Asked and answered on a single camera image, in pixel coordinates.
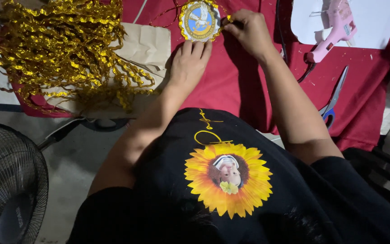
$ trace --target yellow flower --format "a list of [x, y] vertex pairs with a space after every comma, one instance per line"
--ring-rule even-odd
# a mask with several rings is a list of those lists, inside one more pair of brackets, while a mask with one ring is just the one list
[[[246, 217], [252, 215], [254, 207], [263, 206], [263, 201], [272, 194], [272, 185], [268, 182], [272, 173], [259, 159], [262, 154], [257, 148], [246, 148], [242, 144], [220, 143], [208, 145], [205, 149], [194, 149], [193, 158], [186, 160], [186, 179], [192, 194], [199, 194], [198, 201], [203, 201], [210, 212], [215, 209], [220, 216], [228, 212]], [[230, 155], [238, 162], [241, 184], [236, 186], [221, 179], [221, 172], [213, 163], [222, 155]]]
[[223, 181], [219, 186], [222, 188], [224, 192], [228, 193], [229, 195], [231, 193], [236, 194], [237, 192], [239, 192], [239, 188], [233, 183], [228, 183]]

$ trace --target hand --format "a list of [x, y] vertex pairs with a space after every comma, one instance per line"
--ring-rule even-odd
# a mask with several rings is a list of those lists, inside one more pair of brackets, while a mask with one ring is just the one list
[[177, 50], [172, 62], [171, 78], [168, 86], [176, 86], [181, 92], [189, 95], [198, 84], [211, 55], [211, 41], [185, 41]]
[[260, 60], [276, 51], [263, 14], [241, 9], [232, 14], [231, 19], [241, 22], [243, 29], [231, 24], [227, 19], [223, 23], [224, 29], [233, 34], [253, 57]]

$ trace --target black t-shirt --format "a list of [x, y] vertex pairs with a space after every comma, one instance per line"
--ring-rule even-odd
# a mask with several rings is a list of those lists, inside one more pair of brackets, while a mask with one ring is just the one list
[[134, 174], [85, 200], [68, 243], [390, 242], [390, 204], [348, 161], [307, 166], [225, 111], [177, 113]]

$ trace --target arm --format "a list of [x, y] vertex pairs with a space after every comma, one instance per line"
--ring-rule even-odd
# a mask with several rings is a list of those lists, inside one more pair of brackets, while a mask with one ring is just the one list
[[273, 117], [287, 151], [306, 164], [327, 156], [343, 158], [318, 110], [275, 49], [264, 15], [242, 9], [233, 14], [232, 19], [241, 22], [243, 29], [225, 23], [225, 30], [231, 32], [263, 68]]
[[149, 108], [123, 133], [97, 172], [88, 195], [113, 186], [132, 188], [132, 168], [201, 79], [211, 55], [211, 42], [184, 43], [174, 57], [168, 85]]

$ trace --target fan grille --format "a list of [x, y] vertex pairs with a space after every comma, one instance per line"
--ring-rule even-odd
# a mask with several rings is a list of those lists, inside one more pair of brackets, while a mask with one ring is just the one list
[[26, 221], [19, 220], [25, 226], [21, 225], [14, 243], [34, 243], [45, 214], [48, 187], [46, 162], [37, 146], [20, 132], [0, 125], [0, 218], [7, 202], [19, 195], [28, 196], [32, 208]]

